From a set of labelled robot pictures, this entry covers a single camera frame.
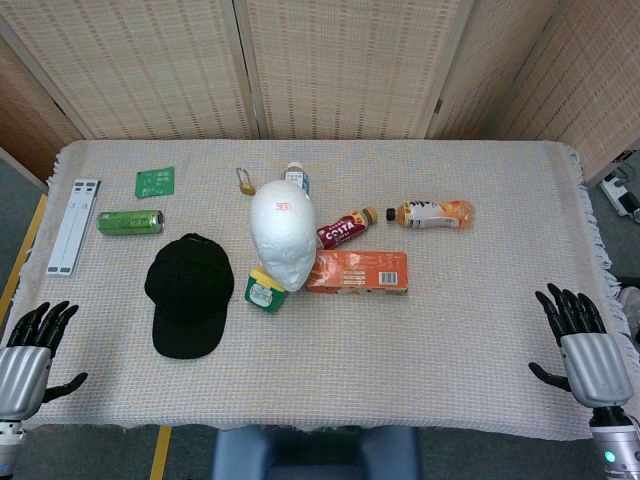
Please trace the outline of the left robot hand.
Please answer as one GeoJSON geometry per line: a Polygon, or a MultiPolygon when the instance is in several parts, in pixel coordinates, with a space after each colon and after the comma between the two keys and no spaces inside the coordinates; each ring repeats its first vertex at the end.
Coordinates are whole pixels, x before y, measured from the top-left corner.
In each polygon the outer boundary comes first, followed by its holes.
{"type": "Polygon", "coordinates": [[[88,374],[81,372],[66,384],[50,387],[51,365],[65,330],[79,307],[68,301],[44,302],[24,314],[1,348],[1,420],[21,422],[43,404],[79,389],[88,374]]]}

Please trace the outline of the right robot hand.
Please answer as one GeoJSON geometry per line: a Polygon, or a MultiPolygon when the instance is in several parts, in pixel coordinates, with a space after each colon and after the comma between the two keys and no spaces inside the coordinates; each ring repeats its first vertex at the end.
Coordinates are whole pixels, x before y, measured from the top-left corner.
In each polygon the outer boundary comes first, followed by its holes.
{"type": "Polygon", "coordinates": [[[565,373],[554,375],[531,362],[529,369],[543,383],[573,395],[591,409],[621,407],[634,395],[618,345],[607,332],[594,302],[556,285],[535,297],[547,317],[565,373]]]}

